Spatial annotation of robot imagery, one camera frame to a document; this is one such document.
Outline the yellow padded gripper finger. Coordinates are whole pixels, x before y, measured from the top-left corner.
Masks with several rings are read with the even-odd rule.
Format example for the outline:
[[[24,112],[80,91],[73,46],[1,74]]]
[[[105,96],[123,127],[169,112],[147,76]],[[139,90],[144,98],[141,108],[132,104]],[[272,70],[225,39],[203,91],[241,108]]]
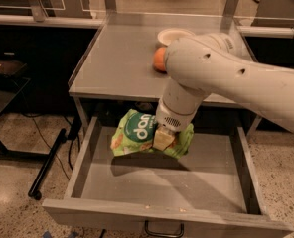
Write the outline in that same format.
[[[175,139],[175,132],[165,126],[158,126],[154,135],[153,147],[157,150],[164,151],[173,146]]]

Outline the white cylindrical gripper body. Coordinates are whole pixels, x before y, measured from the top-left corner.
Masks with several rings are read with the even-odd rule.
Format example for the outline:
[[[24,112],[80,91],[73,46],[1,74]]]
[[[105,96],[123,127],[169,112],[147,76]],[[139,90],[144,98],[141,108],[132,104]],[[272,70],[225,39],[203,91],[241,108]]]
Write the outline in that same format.
[[[207,94],[170,79],[156,109],[156,121],[173,132],[185,130],[196,115]]]

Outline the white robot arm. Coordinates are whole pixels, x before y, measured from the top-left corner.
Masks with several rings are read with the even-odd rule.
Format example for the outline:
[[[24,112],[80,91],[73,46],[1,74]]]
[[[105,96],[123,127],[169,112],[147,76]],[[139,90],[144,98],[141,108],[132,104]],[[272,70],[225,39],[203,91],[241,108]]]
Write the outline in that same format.
[[[168,148],[212,93],[294,133],[294,69],[238,57],[227,34],[179,38],[156,55],[154,66],[170,79],[156,110],[154,148]]]

